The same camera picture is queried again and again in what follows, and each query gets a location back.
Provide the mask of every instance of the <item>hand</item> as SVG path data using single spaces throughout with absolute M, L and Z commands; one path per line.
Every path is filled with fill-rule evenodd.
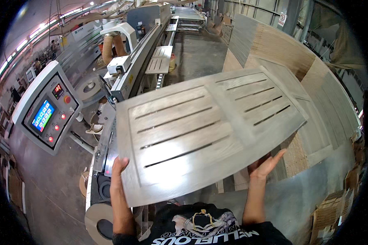
M 271 153 L 266 154 L 261 159 L 255 161 L 247 167 L 250 178 L 265 180 L 267 175 L 274 169 L 280 158 L 285 154 L 286 149 L 280 150 L 275 157 Z
M 112 178 L 111 178 L 111 189 L 115 189 L 118 187 L 121 187 L 121 172 L 127 167 L 129 163 L 129 159 L 127 157 L 124 157 L 123 159 L 120 159 L 119 157 L 116 157 L 113 166 L 112 166 Z

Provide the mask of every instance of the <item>fluorescent light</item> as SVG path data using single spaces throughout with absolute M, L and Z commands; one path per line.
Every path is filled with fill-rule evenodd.
M 64 18 L 64 17 L 67 17 L 67 16 L 69 16 L 70 14 L 73 14 L 73 13 L 75 13 L 75 12 L 79 12 L 79 11 L 82 11 L 82 9 L 81 9 L 81 8 L 79 8 L 79 9 L 74 9 L 73 11 L 69 11 L 68 13 L 65 13 L 65 14 L 63 14 L 62 16 L 60 16 L 60 19 L 62 19 L 62 18 Z
M 39 29 L 38 29 L 38 31 L 42 31 L 42 30 L 44 30 L 46 27 L 48 27 L 48 24 L 45 24 L 44 26 L 39 26 Z
M 7 64 L 8 64 L 8 62 L 5 61 L 4 64 L 1 66 L 1 68 L 0 68 L 0 75 L 4 71 L 4 68 L 7 66 Z
M 16 51 L 19 51 L 25 44 L 27 43 L 27 40 L 25 39 L 25 40 L 23 40 L 23 42 L 21 42 L 20 44 L 19 44 L 19 46 L 16 48 Z
M 31 33 L 31 34 L 30 34 L 30 36 L 29 36 L 29 37 L 30 37 L 30 39 L 31 39 L 31 38 L 33 38 L 33 37 L 35 37 L 38 33 L 39 33 L 39 30 L 37 30 L 37 31 L 35 31 L 35 32 L 33 32 L 33 33 Z

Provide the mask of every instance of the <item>wooden door panel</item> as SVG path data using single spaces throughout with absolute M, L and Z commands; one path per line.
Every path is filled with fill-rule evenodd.
M 263 67 L 184 81 L 117 104 L 130 206 L 203 188 L 259 159 L 308 115 Z

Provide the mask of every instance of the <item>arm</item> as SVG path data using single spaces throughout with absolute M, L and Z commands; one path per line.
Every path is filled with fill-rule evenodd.
M 116 157 L 112 167 L 112 178 L 109 191 L 113 208 L 113 234 L 136 236 L 135 220 L 131 210 L 128 208 L 121 180 L 121 172 L 128 163 L 128 158 L 120 159 Z
M 266 160 L 259 159 L 248 166 L 250 174 L 250 184 L 245 203 L 244 213 L 242 214 L 242 225 L 250 225 L 265 222 L 265 187 L 267 174 L 273 170 L 286 149 L 280 150 L 275 157 L 268 157 Z

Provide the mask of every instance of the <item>person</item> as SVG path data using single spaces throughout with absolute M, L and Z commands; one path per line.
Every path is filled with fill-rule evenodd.
M 41 62 L 39 61 L 38 58 L 36 58 L 34 68 L 36 69 L 36 75 L 37 75 L 41 71 Z
M 241 225 L 227 208 L 206 203 L 179 206 L 172 201 L 156 213 L 150 235 L 142 242 L 136 238 L 135 220 L 120 175 L 129 159 L 117 157 L 110 186 L 113 244 L 292 244 L 271 222 L 266 222 L 263 203 L 266 176 L 285 151 L 280 150 L 275 157 L 268 154 L 248 166 L 250 182 Z
M 14 87 L 10 88 L 10 92 L 11 92 L 11 97 L 13 98 L 14 102 L 17 104 L 22 97 L 20 96 L 18 91 L 16 91 Z
M 52 51 L 52 53 L 56 53 L 56 51 L 57 51 L 57 45 L 56 45 L 56 42 L 54 40 L 51 41 L 50 51 Z

